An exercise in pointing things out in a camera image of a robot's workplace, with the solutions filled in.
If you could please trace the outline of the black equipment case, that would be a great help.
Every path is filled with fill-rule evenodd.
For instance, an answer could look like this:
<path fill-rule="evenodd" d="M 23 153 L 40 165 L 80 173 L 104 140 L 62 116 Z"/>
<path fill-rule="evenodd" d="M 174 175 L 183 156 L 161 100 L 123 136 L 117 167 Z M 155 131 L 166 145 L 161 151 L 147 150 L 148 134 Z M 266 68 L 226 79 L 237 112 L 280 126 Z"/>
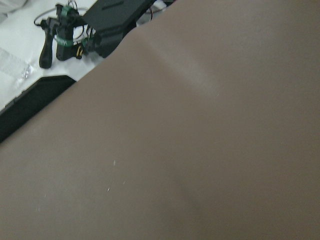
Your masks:
<path fill-rule="evenodd" d="M 82 17 L 94 30 L 83 43 L 84 50 L 108 57 L 153 3 L 153 0 L 96 1 Z"/>

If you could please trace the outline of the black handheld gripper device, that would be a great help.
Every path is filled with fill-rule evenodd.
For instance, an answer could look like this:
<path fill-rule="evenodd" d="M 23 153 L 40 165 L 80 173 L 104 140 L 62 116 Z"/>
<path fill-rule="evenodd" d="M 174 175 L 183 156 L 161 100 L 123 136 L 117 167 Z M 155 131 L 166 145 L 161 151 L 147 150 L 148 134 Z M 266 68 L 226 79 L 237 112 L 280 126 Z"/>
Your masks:
<path fill-rule="evenodd" d="M 33 24 L 44 31 L 44 44 L 39 56 L 38 65 L 49 69 L 53 64 L 53 42 L 56 42 L 55 57 L 59 61 L 72 58 L 82 59 L 83 56 L 97 55 L 94 49 L 96 30 L 84 20 L 77 2 L 69 0 L 67 4 L 57 3 L 54 8 L 38 15 Z"/>

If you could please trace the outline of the black flat panel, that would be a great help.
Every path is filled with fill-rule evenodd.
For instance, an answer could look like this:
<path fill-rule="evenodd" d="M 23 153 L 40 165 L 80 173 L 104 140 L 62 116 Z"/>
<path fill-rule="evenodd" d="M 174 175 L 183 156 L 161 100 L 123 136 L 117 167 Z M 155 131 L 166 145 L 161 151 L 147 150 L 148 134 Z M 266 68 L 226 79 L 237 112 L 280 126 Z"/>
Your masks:
<path fill-rule="evenodd" d="M 75 83 L 67 75 L 46 76 L 22 91 L 0 111 L 0 141 L 6 140 Z"/>

